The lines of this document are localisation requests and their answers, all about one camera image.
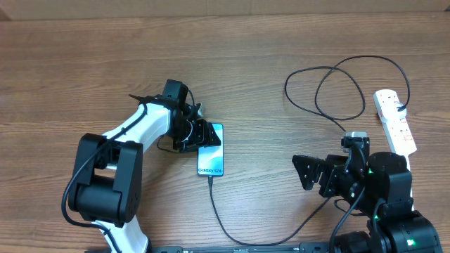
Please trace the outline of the Samsung Galaxy smartphone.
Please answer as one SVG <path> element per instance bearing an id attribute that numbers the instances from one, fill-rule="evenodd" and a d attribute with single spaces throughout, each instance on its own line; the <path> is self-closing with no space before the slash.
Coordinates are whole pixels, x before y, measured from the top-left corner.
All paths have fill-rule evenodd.
<path id="1" fill-rule="evenodd" d="M 212 126 L 221 144 L 199 148 L 197 161 L 199 176 L 224 175 L 224 126 L 219 123 L 213 123 Z"/>

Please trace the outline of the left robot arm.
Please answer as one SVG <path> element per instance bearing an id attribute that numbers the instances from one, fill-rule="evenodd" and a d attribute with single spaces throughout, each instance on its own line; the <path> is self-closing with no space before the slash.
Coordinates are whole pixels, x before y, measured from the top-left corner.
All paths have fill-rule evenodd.
<path id="1" fill-rule="evenodd" d="M 179 153 L 222 145 L 202 105 L 186 102 L 192 96 L 183 82 L 168 79 L 161 94 L 137 97 L 136 112 L 117 128 L 84 134 L 60 204 L 64 219 L 100 230 L 110 252 L 151 252 L 136 215 L 144 153 L 162 136 L 172 138 Z"/>

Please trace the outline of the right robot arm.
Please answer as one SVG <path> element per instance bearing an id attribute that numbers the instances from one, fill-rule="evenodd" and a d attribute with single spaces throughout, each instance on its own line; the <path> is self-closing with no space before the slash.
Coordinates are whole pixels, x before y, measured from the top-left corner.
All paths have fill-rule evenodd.
<path id="1" fill-rule="evenodd" d="M 305 190 L 318 183 L 322 197 L 338 196 L 349 203 L 330 236 L 330 252 L 442 251 L 435 227 L 413 209 L 412 174 L 405 157 L 351 151 L 346 157 L 329 155 L 324 160 L 295 155 L 292 163 Z M 368 217 L 368 231 L 339 235 L 354 210 Z"/>

